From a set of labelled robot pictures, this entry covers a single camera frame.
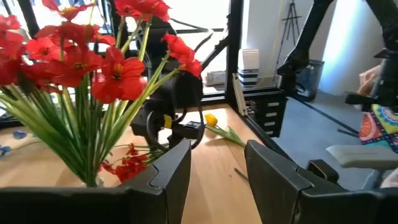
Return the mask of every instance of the wooden tabletop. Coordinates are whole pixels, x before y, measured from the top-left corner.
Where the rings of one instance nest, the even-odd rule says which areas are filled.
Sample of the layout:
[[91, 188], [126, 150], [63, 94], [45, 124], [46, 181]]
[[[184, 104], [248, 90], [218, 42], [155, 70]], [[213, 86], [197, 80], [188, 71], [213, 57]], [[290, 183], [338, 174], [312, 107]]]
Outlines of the wooden tabletop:
[[[204, 110], [205, 114], [212, 113], [218, 118], [220, 127], [231, 126], [244, 142], [248, 139], [259, 141], [228, 105], [207, 106]], [[189, 112], [184, 121], [199, 120], [197, 112]], [[78, 187], [81, 184], [45, 144], [32, 134], [15, 140], [12, 138], [14, 130], [0, 131], [0, 145], [15, 149], [0, 159], [0, 187]], [[160, 142], [169, 134], [162, 131]], [[123, 145], [131, 142], [146, 145], [144, 138], [134, 136], [129, 128], [109, 160], [112, 162], [122, 157], [127, 150]], [[192, 151], [191, 177], [182, 223], [261, 223], [249, 183], [234, 168], [246, 174], [243, 148], [206, 131], [200, 145]], [[119, 180], [106, 171], [101, 171], [99, 176], [104, 179], [106, 187], [119, 184]]]

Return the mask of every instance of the white wall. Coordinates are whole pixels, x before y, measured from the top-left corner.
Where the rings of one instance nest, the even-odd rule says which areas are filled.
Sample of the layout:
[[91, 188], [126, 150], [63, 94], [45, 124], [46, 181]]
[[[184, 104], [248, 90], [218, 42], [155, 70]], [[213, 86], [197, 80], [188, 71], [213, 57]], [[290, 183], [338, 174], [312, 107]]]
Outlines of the white wall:
[[381, 28], [366, 2], [338, 0], [327, 40], [319, 89], [333, 95], [359, 88], [358, 75], [380, 60]]
[[[273, 77], [280, 42], [284, 31], [291, 0], [245, 0], [243, 15], [242, 48], [259, 49], [260, 51], [260, 76]], [[295, 1], [300, 31], [307, 18], [313, 0]], [[321, 60], [325, 49], [331, 18], [336, 1], [331, 4], [321, 24], [317, 36], [310, 49], [310, 58]], [[290, 33], [289, 40], [284, 40], [279, 66], [287, 54], [293, 49], [293, 38]]]

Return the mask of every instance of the patterned cloth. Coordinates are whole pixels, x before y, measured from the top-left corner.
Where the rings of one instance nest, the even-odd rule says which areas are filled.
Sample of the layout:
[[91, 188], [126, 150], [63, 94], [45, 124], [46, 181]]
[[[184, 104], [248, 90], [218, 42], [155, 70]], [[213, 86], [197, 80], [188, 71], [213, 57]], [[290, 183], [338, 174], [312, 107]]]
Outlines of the patterned cloth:
[[398, 153], [398, 113], [389, 108], [372, 105], [363, 115], [359, 138], [367, 146], [384, 146]]

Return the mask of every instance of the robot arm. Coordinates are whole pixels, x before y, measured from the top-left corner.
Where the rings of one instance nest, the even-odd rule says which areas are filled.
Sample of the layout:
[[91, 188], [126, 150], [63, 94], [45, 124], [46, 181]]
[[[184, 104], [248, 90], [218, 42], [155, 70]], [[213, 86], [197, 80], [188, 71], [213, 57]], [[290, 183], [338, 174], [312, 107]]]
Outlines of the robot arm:
[[[297, 73], [308, 65], [308, 53], [319, 26], [329, 5], [333, 0], [314, 0], [296, 47], [286, 58], [285, 63], [277, 69], [282, 76], [280, 88], [288, 95], [296, 94]], [[361, 104], [367, 111], [372, 104], [389, 106], [398, 110], [398, 8], [393, 0], [366, 0], [382, 27], [386, 48], [376, 55], [383, 58], [379, 78], [369, 96], [350, 93], [346, 98], [348, 104]]]

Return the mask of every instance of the red flower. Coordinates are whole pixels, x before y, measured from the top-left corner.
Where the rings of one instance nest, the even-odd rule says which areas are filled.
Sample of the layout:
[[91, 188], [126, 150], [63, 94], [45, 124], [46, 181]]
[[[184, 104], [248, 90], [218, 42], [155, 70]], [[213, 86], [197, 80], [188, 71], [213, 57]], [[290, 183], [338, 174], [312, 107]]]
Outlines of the red flower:
[[148, 21], [150, 15], [154, 15], [167, 22], [170, 7], [161, 0], [115, 0], [118, 14], [130, 16], [138, 20], [141, 14], [145, 14], [144, 21]]
[[102, 35], [98, 31], [100, 30], [99, 25], [87, 25], [87, 36], [90, 37], [90, 42], [98, 42], [101, 44], [108, 44], [110, 46], [116, 44], [116, 40], [112, 35]]
[[117, 166], [114, 173], [120, 182], [124, 183], [147, 168], [146, 160], [147, 156], [145, 155], [123, 158], [122, 165]]
[[129, 145], [129, 150], [128, 150], [128, 152], [126, 153], [126, 155], [130, 155], [130, 156], [136, 156], [136, 155], [138, 155], [138, 151], [137, 151], [136, 148], [134, 147], [134, 144], [133, 144], [133, 143], [131, 143], [131, 144]]
[[167, 42], [171, 57], [176, 58], [182, 64], [193, 61], [195, 52], [185, 45], [185, 42], [181, 37], [166, 34], [164, 35], [163, 40]]
[[194, 77], [201, 78], [200, 74], [201, 74], [201, 71], [202, 71], [202, 66], [201, 66], [200, 62], [198, 60], [196, 60], [196, 59], [194, 61], [190, 62], [190, 63], [186, 63], [185, 65], [183, 65], [181, 70], [188, 71]]
[[45, 62], [37, 62], [33, 65], [23, 65], [22, 70], [26, 77], [30, 78], [37, 88], [49, 93], [61, 93], [61, 90], [50, 84], [51, 78], [54, 76], [49, 70], [49, 64]]
[[65, 9], [59, 10], [59, 8], [54, 0], [42, 0], [42, 2], [45, 7], [49, 8], [52, 11], [57, 11], [60, 14], [60, 16], [66, 18], [67, 21], [71, 21], [72, 19], [74, 19], [79, 12], [85, 11], [89, 7], [94, 6], [94, 3], [91, 3], [88, 5], [84, 5], [84, 6], [71, 6], [71, 7], [67, 7]]
[[100, 68], [102, 58], [93, 51], [83, 52], [76, 46], [65, 49], [66, 60], [51, 61], [49, 71], [54, 75], [51, 81], [62, 86], [78, 87], [84, 74]]
[[9, 30], [18, 30], [21, 28], [16, 16], [4, 17], [0, 15], [0, 47], [9, 45], [9, 42], [22, 43], [24, 37]]
[[163, 40], [167, 42], [170, 56], [176, 58], [182, 64], [181, 70], [188, 71], [193, 76], [200, 78], [202, 65], [194, 59], [195, 52], [176, 35], [166, 34]]
[[60, 60], [60, 47], [56, 46], [49, 37], [30, 40], [26, 44], [29, 57], [34, 60]]
[[17, 74], [21, 69], [21, 56], [25, 52], [22, 44], [8, 45], [0, 49], [0, 85], [17, 82]]
[[120, 16], [132, 16], [136, 10], [130, 0], [115, 0], [114, 6]]
[[145, 70], [138, 58], [124, 59], [119, 49], [109, 47], [102, 64], [102, 74], [97, 74], [93, 82], [93, 96], [103, 103], [137, 99], [144, 85], [140, 74]]
[[87, 51], [87, 42], [90, 40], [94, 32], [86, 25], [78, 25], [72, 22], [63, 22], [60, 26], [45, 26], [39, 30], [35, 35], [36, 38], [51, 36], [52, 40], [61, 40], [60, 37], [65, 39], [65, 43], [69, 40], [77, 43], [77, 45], [83, 50]]

